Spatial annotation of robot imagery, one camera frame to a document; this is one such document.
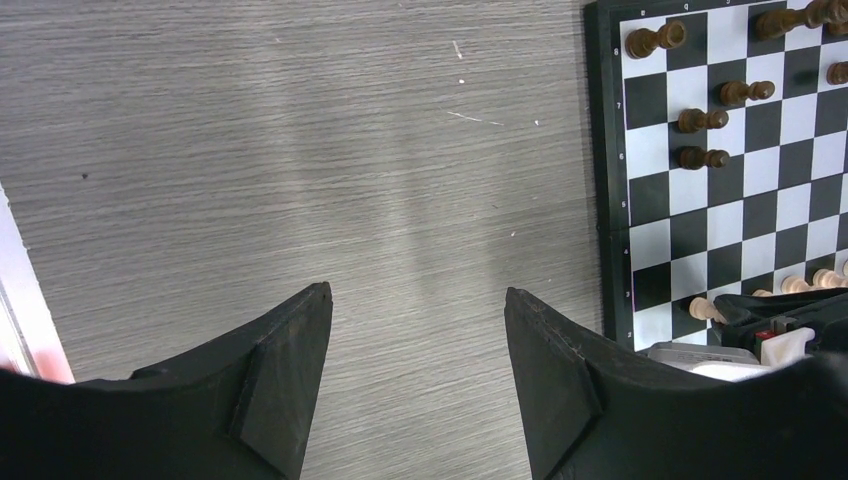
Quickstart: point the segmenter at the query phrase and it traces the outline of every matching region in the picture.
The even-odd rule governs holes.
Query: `brown pawn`
[[[831,35],[839,36],[848,33],[848,22],[845,23],[828,23],[827,31]]]
[[[687,170],[698,170],[704,166],[721,168],[730,161],[730,154],[724,150],[706,151],[701,147],[686,147],[680,151],[677,163]]]
[[[689,108],[680,112],[677,117],[677,128],[683,133],[695,133],[699,130],[724,128],[730,117],[724,110],[715,110],[704,113],[699,108]]]
[[[831,85],[848,83],[848,62],[834,63],[828,67],[827,83]]]
[[[727,82],[721,87],[721,103],[727,106],[742,105],[745,100],[765,100],[774,95],[774,83],[768,80],[754,82],[748,85],[745,82]]]
[[[847,21],[848,0],[813,0],[803,10],[781,8],[760,15],[756,30],[760,40],[770,40],[780,38],[801,25],[818,28],[824,23]]]
[[[654,53],[657,47],[670,50],[683,45],[686,41],[686,26],[680,20],[672,20],[656,32],[640,28],[630,32],[624,41],[624,49],[633,58],[645,58]]]

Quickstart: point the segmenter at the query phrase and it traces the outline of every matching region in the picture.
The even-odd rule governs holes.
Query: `wood grain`
[[[578,2],[12,3],[0,179],[78,379],[328,280],[304,479],[529,477],[506,288],[600,323]]]

